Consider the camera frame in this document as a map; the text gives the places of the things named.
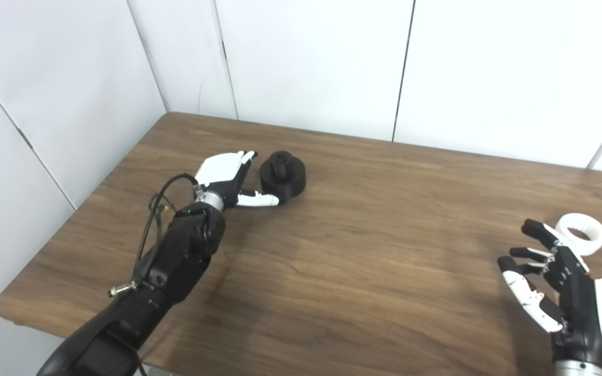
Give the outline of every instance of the robotic hand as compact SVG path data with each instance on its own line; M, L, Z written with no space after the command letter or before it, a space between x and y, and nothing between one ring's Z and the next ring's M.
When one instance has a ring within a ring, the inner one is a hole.
M141 369L137 350L170 308L189 295L217 252L226 226L222 211L279 203L274 195L241 189L256 155L215 155L203 162L196 178L180 174L163 186L151 207L141 250L152 219L160 224L160 199L173 181L192 181L196 201L176 211L152 250L137 260L131 282L110 290L112 302L60 344L37 376L132 376Z
M557 375L602 376L602 278L592 279L571 241L547 224L526 219L522 233L550 252L511 248L511 256L535 262L518 265L509 256L499 257L497 262L526 313L551 334ZM559 293L559 305L538 292L525 274L543 276Z
M196 196L220 211L224 207L276 206L280 200L274 195L262 195L258 191L242 190L252 159L257 152L228 152L203 161L196 173L199 186Z

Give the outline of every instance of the black cylindrical object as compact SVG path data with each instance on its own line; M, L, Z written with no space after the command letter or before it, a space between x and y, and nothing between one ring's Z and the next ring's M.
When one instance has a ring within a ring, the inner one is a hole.
M261 190L275 195L280 205L306 188L306 166L286 151L277 151L260 167Z

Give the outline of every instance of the robot finger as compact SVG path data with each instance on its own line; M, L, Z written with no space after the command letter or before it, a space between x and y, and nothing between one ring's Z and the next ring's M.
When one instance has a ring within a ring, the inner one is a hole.
M522 274L542 274L545 264L539 262L529 262L528 264L520 265L519 269Z
M522 233L540 241L548 250L552 250L552 248L562 245L566 241L566 237L558 233L555 229L533 219L526 219L524 221Z
M512 257L523 257L524 259L528 258L536 262L545 262L547 261L547 258L552 255L550 252L526 247L511 248L510 254Z
M241 155L242 164L247 164L248 162L251 162L254 157L257 157L257 152L254 150L251 150L249 152L240 151L239 153L243 153Z
M548 333L563 329L562 310L544 293L538 292L536 285L522 275L514 259L504 256L499 257L497 262L503 279L526 313Z

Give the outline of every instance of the black cable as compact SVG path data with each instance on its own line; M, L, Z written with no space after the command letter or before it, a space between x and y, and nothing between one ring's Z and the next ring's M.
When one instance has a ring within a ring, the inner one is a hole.
M150 201L148 202L148 210L153 210L153 201L157 198L158 195L159 193L155 193L153 197L150 197ZM176 212L176 208L173 202L164 195L162 196L162 198L165 200L165 202L167 202L167 204L169 204L169 207L173 209L174 212Z
M143 368L143 363L141 363L140 361L138 362L138 371L139 373L141 373L141 376L148 376L148 374L145 372L145 369Z
M145 228L143 229L143 235L141 236L141 242L138 244L138 251L136 252L136 262L134 262L134 271L132 271L132 280L136 279L136 265L138 264L139 261L141 261L141 257L143 256L143 248L145 248L145 240L148 238L148 233L150 232L150 226L153 224L153 219L155 219L155 217L158 216L158 208L159 208L159 203L162 199L162 197L164 197L164 193L167 191L167 189L169 188L169 186L176 180L180 180L180 179L187 179L189 181L191 181L192 185L198 185L198 181L196 181L196 178L194 178L194 176L192 176L191 174L188 173L182 173L182 174L177 174L175 175L173 178L170 178L169 181L167 181L163 186L162 189L159 190L159 192L157 193L157 197L155 197L155 201L153 202L153 205L150 205L150 207L155 208L155 210L150 211L150 216L148 216L148 220L145 224ZM194 192L194 190L192 190L192 194L194 197L194 200L196 200L196 193ZM159 243L159 238L161 237L161 219L160 222L158 224L158 240L157 243ZM150 272L149 266L152 265L152 262L149 262L148 265L146 265L146 272L144 274L141 274L141 276L143 278L147 277L147 273Z

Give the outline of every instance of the wood grain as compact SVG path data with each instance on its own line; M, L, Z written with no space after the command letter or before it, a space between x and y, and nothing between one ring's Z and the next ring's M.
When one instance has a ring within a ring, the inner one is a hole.
M548 336L495 259L537 245L527 217L602 222L602 172L188 114L160 119L0 295L0 315L72 333L127 281L150 195L242 149L257 167L280 149L300 157L306 191L227 211L209 271L144 362L188 376L553 374ZM602 276L602 250L587 262Z

